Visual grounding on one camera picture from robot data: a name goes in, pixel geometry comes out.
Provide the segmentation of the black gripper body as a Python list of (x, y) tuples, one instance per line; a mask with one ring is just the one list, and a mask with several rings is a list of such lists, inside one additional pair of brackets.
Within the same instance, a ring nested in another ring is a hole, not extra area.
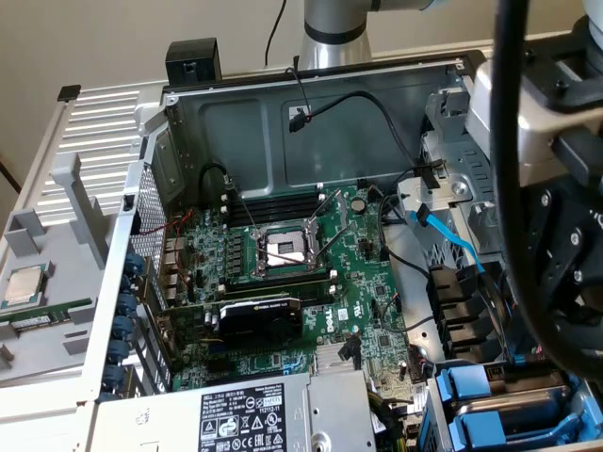
[(562, 183), (561, 219), (565, 228), (580, 229), (588, 245), (602, 244), (602, 196), (578, 183)]

